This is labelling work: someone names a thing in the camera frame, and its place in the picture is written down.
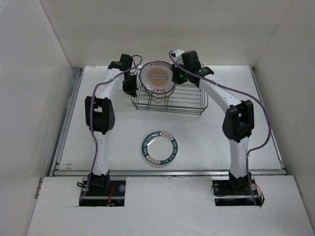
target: rack wire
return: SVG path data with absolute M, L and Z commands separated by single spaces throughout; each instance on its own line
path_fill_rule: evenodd
M 137 87 L 137 97 L 131 97 L 131 103 L 138 110 L 201 115 L 208 107 L 208 95 L 189 82 L 176 85 L 174 92 L 165 98 L 149 94 L 139 79 Z

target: plate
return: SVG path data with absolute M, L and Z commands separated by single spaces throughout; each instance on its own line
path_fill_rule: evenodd
M 153 61 L 145 64 L 139 74 L 141 84 L 145 90 L 154 95 L 168 94 L 174 90 L 171 65 L 163 61 Z
M 165 165 L 174 160 L 178 151 L 175 138 L 164 131 L 149 134 L 142 143 L 144 157 L 155 165 Z

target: white table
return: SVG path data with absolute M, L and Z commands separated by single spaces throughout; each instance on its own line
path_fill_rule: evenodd
M 81 177 L 46 177 L 28 236 L 314 236 L 293 177 L 255 179 L 262 208 L 215 206 L 211 177 L 129 177 L 125 207 L 79 207 Z
M 210 66 L 227 86 L 258 97 L 248 66 Z M 62 158 L 61 171 L 88 171 L 93 159 L 90 131 L 85 123 L 84 100 L 91 96 L 94 86 L 106 78 L 107 66 L 86 66 L 75 102 Z M 248 98 L 237 94 L 242 100 Z M 228 170 L 230 150 L 222 131 L 224 119 L 219 106 L 209 98 L 209 107 L 202 115 L 183 115 L 166 112 L 139 111 L 131 104 L 130 96 L 122 89 L 115 94 L 113 106 L 116 123 L 111 132 L 108 158 L 111 170 Z M 249 147 L 262 144 L 267 136 L 267 124 L 258 104 L 254 104 L 255 128 Z M 166 131 L 178 142 L 174 161 L 163 168 L 151 165 L 142 155 L 141 145 L 153 131 Z M 272 140 L 250 157 L 253 170 L 281 169 L 280 158 Z

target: purple cable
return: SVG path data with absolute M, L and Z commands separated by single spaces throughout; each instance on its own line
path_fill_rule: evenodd
M 94 169 L 94 165 L 95 165 L 95 161 L 96 161 L 96 157 L 97 157 L 97 151 L 98 151 L 98 144 L 97 144 L 97 138 L 95 137 L 94 135 L 94 130 L 93 130 L 93 104 L 94 104 L 94 99 L 95 99 L 95 94 L 96 94 L 96 91 L 97 91 L 97 88 L 101 85 L 106 85 L 106 84 L 109 84 L 110 82 L 114 81 L 117 77 L 121 76 L 122 74 L 125 74 L 126 72 L 129 72 L 133 69 L 137 69 L 138 66 L 142 63 L 142 57 L 140 55 L 133 55 L 131 56 L 132 58 L 133 57 L 139 57 L 140 58 L 140 62 L 134 67 L 128 69 L 128 70 L 125 70 L 125 71 L 122 71 L 120 72 L 119 74 L 115 75 L 112 79 L 110 79 L 109 81 L 106 81 L 106 82 L 103 82 L 103 83 L 99 83 L 95 86 L 94 90 L 93 90 L 93 93 L 92 93 L 92 98 L 91 98 L 91 104 L 90 104 L 90 129 L 91 129 L 91 134 L 92 134 L 92 137 L 94 139 L 94 142 L 95 142 L 95 155 L 94 155 L 94 159 L 93 159 L 93 163 L 92 163 L 92 167 L 91 167 L 91 170 L 90 170 L 90 173 L 88 175 L 88 182 L 87 182 L 87 186 L 85 188 L 85 191 L 84 193 L 82 194 L 82 196 L 80 197 L 79 199 L 79 202 L 82 201 L 82 199 L 84 198 L 84 196 L 86 195 L 87 191 L 89 190 L 89 185 L 90 185 L 90 181 L 91 181 L 91 176 L 92 176 L 92 171 Z
M 247 172 L 248 181 L 249 181 L 249 184 L 250 184 L 250 190 L 251 190 L 251 194 L 252 194 L 252 199 L 253 199 L 254 205 L 256 206 L 256 201 L 255 201 L 254 193 L 253 193 L 253 191 L 252 191 L 252 180 L 251 180 L 251 177 L 250 177 L 248 158 L 249 158 L 249 155 L 250 155 L 250 153 L 251 153 L 252 151 L 263 148 L 264 146 L 266 146 L 266 144 L 267 144 L 267 143 L 269 142 L 269 140 L 270 140 L 270 137 L 271 137 L 271 124 L 270 124 L 270 120 L 269 120 L 269 117 L 268 117 L 268 114 L 267 114 L 267 109 L 266 109 L 265 106 L 261 103 L 261 101 L 259 101 L 257 98 L 255 98 L 253 95 L 251 95 L 251 94 L 249 94 L 249 93 L 246 93 L 246 92 L 243 92 L 243 91 L 239 91 L 239 90 L 236 90 L 236 89 L 233 89 L 233 88 L 224 86 L 224 85 L 220 85 L 220 84 L 218 84 L 217 82 L 214 82 L 214 81 L 209 80 L 209 79 L 207 79 L 207 78 L 205 78 L 205 77 L 196 75 L 196 74 L 194 74 L 194 73 L 191 73 L 191 72 L 188 71 L 188 70 L 185 70 L 185 69 L 182 68 L 180 65 L 178 65 L 177 62 L 173 59 L 173 57 L 172 57 L 172 55 L 171 55 L 172 53 L 174 53 L 174 51 L 172 51 L 172 50 L 168 52 L 169 58 L 170 58 L 170 59 L 172 60 L 172 62 L 173 62 L 178 68 L 180 68 L 182 71 L 184 71 L 184 72 L 186 72 L 187 74 L 190 74 L 190 75 L 192 75 L 192 76 L 195 76 L 195 77 L 197 77 L 197 78 L 199 78 L 199 79 L 206 80 L 206 81 L 208 81 L 208 82 L 210 82 L 210 83 L 212 83 L 212 84 L 214 84 L 214 85 L 216 85 L 216 86 L 218 86 L 218 87 L 220 87 L 220 88 L 223 88 L 223 89 L 226 89 L 226 90 L 230 90 L 230 91 L 233 91 L 233 92 L 236 92 L 236 93 L 240 93 L 240 94 L 242 94 L 242 95 L 245 95 L 245 96 L 247 96 L 247 97 L 250 97 L 250 98 L 253 99 L 255 102 L 257 102 L 257 103 L 261 106 L 262 110 L 264 111 L 264 115 L 265 115 L 265 118 L 266 118 L 266 121 L 267 121 L 267 125 L 268 125 L 268 135 L 267 135 L 267 139 L 266 139 L 266 141 L 265 141 L 262 145 L 260 145 L 260 146 L 258 146 L 258 147 L 254 147 L 254 148 L 248 150 L 248 152 L 246 153 L 246 172 Z

